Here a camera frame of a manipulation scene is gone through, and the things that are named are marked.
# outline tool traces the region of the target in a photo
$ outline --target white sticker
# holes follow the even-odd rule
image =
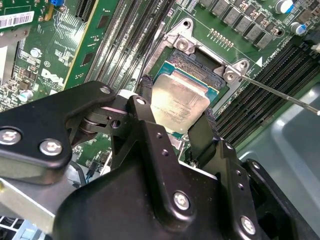
[[[34,20],[34,15],[34,11],[28,11],[0,16],[0,29],[31,23]]]

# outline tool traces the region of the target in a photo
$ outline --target black metal bracket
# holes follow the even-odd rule
[[[220,184],[220,228],[226,238],[261,239],[247,172],[236,150],[221,139],[210,109],[190,128],[192,159],[199,168],[215,175]]]
[[[29,183],[52,184],[63,176],[72,157],[71,143],[88,112],[103,107],[116,94],[101,82],[89,82],[0,114],[0,130],[14,130],[21,139],[0,144],[0,176]],[[40,151],[46,140],[58,141],[62,151]]]
[[[258,222],[270,239],[319,239],[261,164],[242,163],[249,176]]]

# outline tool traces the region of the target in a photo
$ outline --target black chip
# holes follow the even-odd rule
[[[319,5],[319,2],[317,0],[314,0],[313,3],[309,6],[309,9],[312,11]]]
[[[271,30],[272,30],[275,26],[276,26],[276,24],[272,21],[272,22],[269,23],[268,26],[265,27],[265,30],[270,33]]]
[[[255,22],[257,24],[260,24],[264,19],[266,19],[266,15],[264,15],[263,13],[260,13],[260,15],[256,18]]]
[[[235,0],[233,5],[235,5],[237,8],[239,8],[243,1],[244,0]]]
[[[252,6],[252,5],[249,5],[248,8],[245,10],[244,13],[245,13],[247,16],[250,16],[250,14],[252,14],[252,13],[254,12],[254,10],[256,10],[256,8],[255,8],[254,6]]]
[[[108,20],[109,20],[108,15],[102,15],[99,21],[98,26],[96,27],[97,29],[102,29],[102,28],[106,28],[107,24],[108,24]]]
[[[20,90],[28,90],[28,89],[30,89],[30,86],[31,86],[31,83],[28,82],[28,81],[21,81],[19,83],[19,89]]]
[[[83,59],[82,65],[86,65],[86,64],[90,63],[90,61],[92,60],[94,55],[95,55],[94,52],[87,53]]]
[[[31,71],[29,71],[29,70],[25,70],[25,71],[24,71],[24,76],[25,76],[26,78],[30,78],[30,74],[31,74]]]
[[[37,74],[30,72],[30,77],[31,80],[35,81],[37,79]]]

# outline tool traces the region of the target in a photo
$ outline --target silver screw head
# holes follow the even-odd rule
[[[0,130],[0,144],[13,145],[21,140],[21,134],[13,129]]]
[[[145,100],[143,100],[142,98],[137,98],[136,101],[141,105],[145,105],[146,104]]]
[[[232,147],[232,145],[231,145],[230,143],[228,143],[228,142],[226,142],[225,145],[226,145],[226,147],[227,147],[228,149],[230,149],[230,150],[234,149],[234,148]]]
[[[250,234],[250,235],[256,234],[256,228],[249,218],[247,218],[246,216],[242,216],[240,220],[241,220],[241,224],[242,224],[244,230],[248,234]]]
[[[190,207],[189,199],[182,192],[177,191],[173,199],[175,205],[181,210],[187,210]]]
[[[44,140],[39,147],[40,151],[47,156],[57,156],[62,152],[62,144],[58,140]]]
[[[258,163],[256,163],[255,161],[252,162],[252,165],[253,165],[256,169],[260,169],[260,166],[259,166]]]
[[[107,87],[101,87],[100,91],[103,92],[104,94],[110,94],[111,93],[110,89],[107,88]]]
[[[177,42],[176,46],[180,51],[184,51],[184,50],[187,50],[187,48],[189,47],[189,44],[187,41],[182,39]]]
[[[232,79],[234,79],[234,75],[229,74],[226,78],[227,78],[229,81],[231,81]]]
[[[245,61],[240,63],[240,68],[241,69],[245,69],[247,66],[248,66],[248,64]]]

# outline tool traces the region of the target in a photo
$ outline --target black dimm slot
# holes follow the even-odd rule
[[[320,69],[316,69],[314,72],[317,72],[316,74],[309,74],[307,77],[303,78],[304,80],[301,79],[296,79],[295,82],[291,82],[290,87],[293,88],[293,90],[290,90],[287,94],[289,95],[295,95],[296,93],[299,92],[299,90],[301,89],[301,87],[303,87],[305,84],[307,84],[310,80],[313,79],[313,77],[315,77],[319,72]],[[264,120],[272,117],[272,115],[279,110],[287,101],[275,96],[273,94],[270,93],[269,98],[265,101],[265,103],[268,103],[266,106],[267,108],[263,109],[262,106],[260,107],[260,111],[262,110],[262,112],[260,113],[261,115],[263,114],[263,116],[259,116],[257,117],[258,119],[261,119],[259,121],[253,121],[253,125],[255,126],[256,130],[258,127],[260,127],[260,125],[264,122]],[[237,139],[241,139],[244,140],[246,138],[246,136],[249,136],[249,133],[247,133],[246,131],[248,127],[246,126],[245,128],[238,128],[241,129],[241,131],[237,134],[237,136],[226,136],[230,141],[234,142]]]
[[[110,24],[105,32],[105,35],[103,37],[103,40],[99,46],[99,49],[94,57],[94,60],[92,62],[92,65],[90,67],[90,70],[88,72],[88,74],[86,75],[86,78],[85,78],[85,83],[89,82],[93,76],[93,73],[95,71],[95,68],[97,67],[97,64],[101,58],[101,56],[103,55],[103,52],[104,52],[104,49],[105,49],[105,46],[106,44],[108,43],[108,37],[111,35],[111,32],[113,30],[113,27],[114,25],[116,24],[116,21],[118,20],[118,15],[121,11],[121,9],[124,7],[124,4],[125,4],[125,0],[120,0],[114,10],[114,13],[113,13],[113,17],[110,21]]]
[[[295,59],[294,62],[290,65],[285,66],[285,68],[281,69],[281,71],[277,72],[276,75],[274,76],[274,78],[272,78],[272,81],[268,83],[268,86],[271,88],[276,88],[277,85],[279,85],[281,82],[285,81],[285,77],[289,74],[289,72],[291,71],[291,69],[297,67],[297,65],[301,62],[301,58],[305,58],[305,56],[303,55],[297,55],[296,56],[298,59]],[[250,102],[246,102],[245,103],[245,107],[248,110],[248,112],[245,113],[245,115],[257,115],[257,111],[259,108],[271,104],[269,101],[265,100],[261,106],[258,106],[258,109],[256,109],[257,105],[261,102],[261,100],[268,94],[270,94],[268,91],[260,88],[260,87],[256,87],[256,92],[254,94],[254,98],[252,98],[250,100]],[[277,88],[278,91],[283,91],[284,89],[280,86]],[[236,119],[236,118],[232,118],[232,122],[228,124],[228,126],[226,126],[223,130],[221,130],[221,134],[223,134],[224,136],[227,136],[229,134],[229,132],[232,131],[232,129],[234,129],[235,127],[240,128],[242,127],[242,125],[244,125],[244,121],[241,121],[241,119]]]
[[[160,8],[158,8],[158,3],[159,3],[159,1],[156,1],[156,2],[153,3],[152,8],[151,8],[152,11],[150,11],[150,14],[148,14],[149,16],[150,16],[150,15],[154,15],[155,17],[153,18],[153,20],[152,20],[151,23],[148,22],[148,19],[149,19],[149,18],[146,18],[147,21],[144,21],[144,23],[143,23],[143,25],[145,25],[145,27],[144,27],[144,28],[141,28],[141,29],[138,31],[138,33],[135,34],[135,36],[137,36],[137,37],[135,37],[135,39],[134,39],[135,42],[137,42],[137,41],[139,40],[140,35],[142,34],[142,32],[144,31],[144,29],[146,28],[146,26],[147,26],[148,24],[150,24],[150,26],[148,27],[148,32],[145,34],[144,39],[146,39],[146,40],[148,40],[148,41],[152,41],[153,38],[152,38],[152,37],[149,37],[149,35],[150,35],[150,33],[151,33],[152,31],[156,31],[156,29],[154,29],[154,28],[159,24],[158,21],[163,18],[162,12],[163,12],[164,10],[166,10],[166,12],[168,12],[168,11],[170,10],[170,8],[168,9],[167,4],[164,4],[164,3],[162,3],[161,6],[160,6]],[[119,69],[117,72],[115,72],[115,77],[118,76],[118,74],[120,73],[119,71],[121,71],[121,69]],[[122,83],[120,84],[120,86],[118,86],[117,91],[118,91],[119,89],[121,89],[121,88],[124,88],[127,84],[128,84],[128,82],[123,80]]]
[[[124,39],[125,35],[127,34],[127,31],[131,25],[132,20],[134,19],[135,15],[136,15],[136,11],[137,8],[139,7],[139,5],[141,4],[141,0],[136,0],[134,1],[134,3],[132,3],[133,1],[130,1],[130,7],[128,14],[125,16],[123,23],[124,26],[121,27],[121,29],[118,31],[115,40],[114,40],[114,44],[112,46],[110,46],[111,48],[109,48],[110,50],[108,51],[108,55],[106,56],[106,60],[104,62],[104,64],[101,67],[101,71],[99,72],[97,79],[99,79],[99,81],[103,82],[107,71],[110,67],[110,64],[112,63],[112,60],[122,42],[122,40]]]
[[[276,72],[277,69],[279,69],[282,64],[285,62],[285,60],[287,60],[291,55],[293,55],[295,52],[297,51],[297,49],[293,46],[291,47],[287,47],[284,52],[279,53],[274,60],[269,63],[269,65],[267,66],[267,68],[263,69],[255,78],[256,80],[261,79],[261,83],[265,83],[265,81],[270,77],[270,72],[274,73]],[[223,112],[222,115],[220,115],[217,120],[219,121],[217,123],[217,128],[220,128],[220,123],[224,123],[227,119],[225,118],[231,118],[234,114],[236,114],[236,111],[233,110],[233,105],[237,105],[239,104],[239,100],[243,100],[244,102],[246,102],[247,100],[249,100],[252,97],[253,94],[253,90],[254,90],[255,86],[250,84],[246,87],[245,91],[243,91],[241,93],[241,98],[237,98],[236,100],[234,100],[231,105]]]
[[[135,24],[138,28],[131,32],[130,37],[127,40],[127,43],[125,44],[122,50],[118,64],[115,65],[115,68],[113,68],[112,72],[109,75],[109,84],[111,87],[113,87],[114,83],[116,82],[121,70],[123,69],[123,66],[126,63],[128,56],[131,53],[132,48],[135,46],[135,44],[137,44],[139,37],[141,36],[141,33],[143,32],[144,28],[146,28],[146,22],[151,20],[150,16],[152,14],[152,11],[150,10],[157,6],[157,2],[152,1],[153,3],[151,4],[150,2],[150,0],[146,2],[144,9],[142,10],[142,13],[136,21],[137,23]]]
[[[318,75],[320,73],[320,69],[318,68],[317,70],[314,70],[312,72],[312,74],[310,74],[310,76],[305,79],[304,81],[301,82],[301,85],[306,85],[310,80],[312,80],[316,75]],[[295,95],[299,92],[299,88],[297,88],[295,91],[293,91],[291,94]],[[265,118],[268,119],[270,117],[273,116],[273,114],[278,111],[287,101],[280,98],[280,97],[276,97],[276,105],[274,107],[269,107],[269,111],[265,114]],[[238,144],[240,144],[244,139],[246,139],[247,137],[250,136],[250,134],[252,134],[257,128],[260,127],[260,125],[262,124],[263,120],[259,121],[259,122],[253,122],[250,126],[247,126],[245,129],[242,129],[241,132],[239,132],[237,138],[232,139],[231,141],[233,142],[233,144],[235,146],[237,146]]]
[[[299,43],[299,48],[294,43],[289,43],[255,79],[288,95],[298,93],[311,81],[320,72],[317,64],[312,66],[317,60],[304,52],[310,52],[306,46]],[[285,103],[282,98],[249,85],[217,118],[219,133],[236,146],[266,124]]]
[[[135,70],[139,66],[139,63],[142,61],[145,53],[145,49],[149,46],[150,42],[153,40],[154,35],[158,29],[158,25],[160,21],[162,21],[167,15],[172,6],[175,4],[174,0],[167,0],[162,2],[160,9],[158,9],[158,14],[155,16],[152,26],[149,28],[148,32],[145,34],[142,43],[140,44],[139,49],[136,51],[133,59],[136,59],[135,63],[131,65],[130,68],[127,69],[126,73],[122,78],[122,83],[119,86],[119,89],[124,88],[129,81],[131,80],[132,75],[134,74]]]
[[[294,68],[298,63],[301,61],[301,58],[304,58],[304,56],[301,55],[296,55],[295,59],[292,64],[286,65],[282,69],[273,72],[274,75],[268,76],[267,79],[264,81],[264,84],[268,85],[271,88],[275,88],[279,82],[283,80],[283,77],[288,74],[292,68]],[[237,112],[237,115],[247,115],[252,109],[256,107],[258,103],[263,99],[261,96],[263,93],[267,93],[264,89],[255,86],[253,84],[249,95],[249,100],[247,98],[241,98],[240,104],[242,104],[243,110],[241,112]],[[229,131],[231,131],[237,124],[236,124],[237,119],[236,118],[230,118],[228,121],[224,123],[224,127],[219,127],[219,131],[221,134],[227,134]]]
[[[310,62],[306,61],[302,66],[299,66],[299,68],[304,69],[309,64],[310,64]],[[301,71],[301,72],[295,74],[295,76],[289,77],[289,79],[287,78],[285,81],[282,82],[282,85],[281,85],[281,87],[278,88],[278,91],[291,95],[292,90],[290,88],[293,88],[293,85],[294,85],[294,88],[299,88],[299,85],[301,85],[301,82],[299,81],[299,79],[304,74],[305,74],[305,72]],[[270,93],[264,89],[262,92],[264,95],[263,98],[266,98],[266,99],[263,101],[263,103],[260,106],[258,106],[258,108],[256,110],[254,110],[252,113],[250,113],[250,115],[246,118],[245,121],[240,121],[239,124],[237,124],[237,126],[236,126],[237,129],[244,129],[248,125],[248,122],[250,122],[254,119],[265,119],[266,116],[261,117],[263,112],[265,112],[269,106],[272,106],[272,108],[275,108],[276,103],[277,103],[275,101],[280,100],[279,97],[277,97],[276,95],[273,95],[272,93]],[[234,139],[239,134],[237,134],[237,131],[230,131],[224,135],[229,139]]]

